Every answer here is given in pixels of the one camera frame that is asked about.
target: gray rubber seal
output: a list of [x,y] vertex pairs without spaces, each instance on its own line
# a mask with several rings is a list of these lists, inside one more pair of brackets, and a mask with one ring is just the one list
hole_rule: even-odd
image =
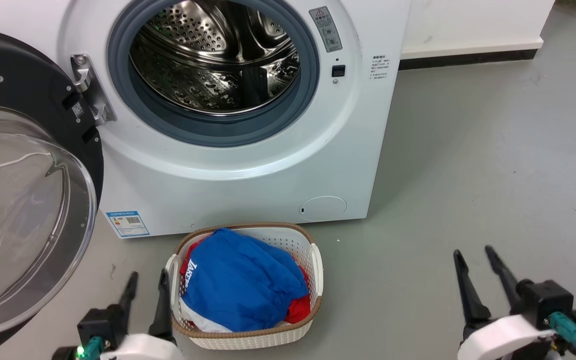
[[292,39],[301,67],[277,100],[246,114],[210,116],[177,107],[144,83],[129,59],[139,29],[179,0],[136,0],[119,16],[108,43],[108,69],[123,102],[147,125],[179,141],[226,148],[262,141],[286,129],[308,107],[319,79],[319,56],[304,20],[283,0],[235,0],[272,18]]

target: metal hinge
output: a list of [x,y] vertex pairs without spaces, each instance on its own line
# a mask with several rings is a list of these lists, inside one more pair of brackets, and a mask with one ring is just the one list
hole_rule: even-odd
[[72,55],[70,64],[76,79],[75,87],[90,105],[95,125],[117,120],[104,89],[101,88],[90,57],[87,54]]

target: gray floor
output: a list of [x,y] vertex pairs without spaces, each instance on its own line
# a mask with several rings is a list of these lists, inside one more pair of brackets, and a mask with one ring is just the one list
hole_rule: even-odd
[[[552,278],[576,303],[576,16],[553,11],[542,37],[534,61],[400,72],[368,218],[306,226],[326,269],[310,332],[253,351],[180,338],[188,359],[455,359],[455,249],[493,315],[508,311],[486,244],[519,278]],[[116,301],[131,271],[141,282],[130,329],[146,331],[179,240],[119,240],[99,218],[72,280],[0,359],[48,359],[75,344],[79,319]]]

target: brown basket rim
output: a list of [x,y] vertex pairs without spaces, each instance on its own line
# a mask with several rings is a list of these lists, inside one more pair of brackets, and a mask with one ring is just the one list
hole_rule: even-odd
[[[313,240],[313,237],[311,237],[311,235],[306,231],[305,228],[302,228],[301,226],[296,225],[294,223],[289,223],[289,222],[237,223],[237,224],[232,224],[232,225],[213,226],[213,227],[206,227],[206,228],[201,228],[199,230],[195,230],[183,238],[183,240],[181,241],[181,244],[179,244],[179,246],[176,248],[174,253],[176,255],[179,255],[179,252],[181,251],[181,249],[184,247],[184,245],[187,242],[190,241],[190,239],[193,239],[194,237],[197,237],[198,235],[212,233],[213,231],[215,231],[219,228],[228,228],[228,229],[289,228],[289,229],[299,231],[302,235],[304,235],[304,237],[306,237],[308,242],[310,242],[311,244],[314,244],[314,242],[315,242]],[[290,325],[286,325],[286,326],[279,326],[279,327],[274,327],[274,328],[265,328],[263,330],[244,331],[244,332],[203,332],[203,331],[197,331],[197,330],[187,330],[180,323],[178,323],[177,319],[175,319],[175,316],[173,314],[170,315],[170,318],[172,319],[172,325],[173,325],[174,329],[177,330],[179,333],[186,335],[186,337],[189,337],[189,338],[196,338],[196,339],[251,338],[251,337],[260,337],[263,335],[273,335],[273,334],[277,334],[277,333],[283,333],[285,331],[291,331],[291,330],[299,329],[299,328],[305,326],[306,324],[308,324],[309,322],[313,321],[313,318],[315,317],[315,315],[317,315],[317,312],[320,310],[321,306],[322,306],[322,296],[317,296],[317,300],[315,301],[315,306],[310,311],[310,314],[305,319],[303,319],[302,321],[299,321],[297,323],[291,323]]]

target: blue and white sticker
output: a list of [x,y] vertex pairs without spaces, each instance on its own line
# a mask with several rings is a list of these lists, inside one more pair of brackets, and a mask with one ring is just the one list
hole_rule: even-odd
[[144,237],[151,234],[137,211],[106,212],[105,214],[122,238]]

